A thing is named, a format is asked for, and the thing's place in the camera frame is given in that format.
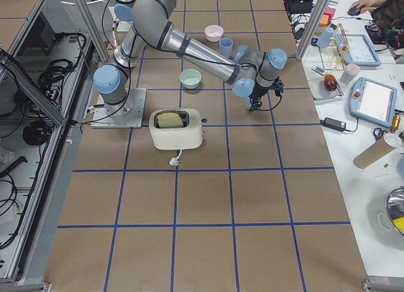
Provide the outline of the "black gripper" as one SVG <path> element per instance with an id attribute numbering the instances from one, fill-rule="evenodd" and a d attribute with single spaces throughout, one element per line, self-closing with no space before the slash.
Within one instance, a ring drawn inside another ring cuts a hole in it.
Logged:
<path id="1" fill-rule="evenodd" d="M 267 94 L 266 90 L 254 90 L 251 94 L 250 94 L 250 98 L 252 98 L 254 100 L 254 102 L 256 103 L 258 108 L 261 108 L 263 103 L 261 101 L 262 97 L 265 96 Z"/>

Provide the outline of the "blue cup near arm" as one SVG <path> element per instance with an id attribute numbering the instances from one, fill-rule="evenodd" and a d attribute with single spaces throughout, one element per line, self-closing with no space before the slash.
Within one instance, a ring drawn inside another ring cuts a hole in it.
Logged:
<path id="1" fill-rule="evenodd" d="M 253 112 L 253 111 L 257 110 L 258 107 L 257 107 L 256 103 L 254 102 L 254 100 L 248 96 L 248 97 L 245 97 L 245 108 L 246 108 L 246 110 Z"/>

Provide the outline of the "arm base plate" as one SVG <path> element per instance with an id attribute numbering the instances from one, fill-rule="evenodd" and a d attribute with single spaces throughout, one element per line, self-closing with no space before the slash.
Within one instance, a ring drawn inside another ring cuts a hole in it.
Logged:
<path id="1" fill-rule="evenodd" d="M 97 103 L 102 106 L 95 109 L 91 126 L 96 129 L 140 128 L 143 122 L 146 92 L 146 88 L 131 88 L 123 107 L 105 104 L 99 95 Z"/>

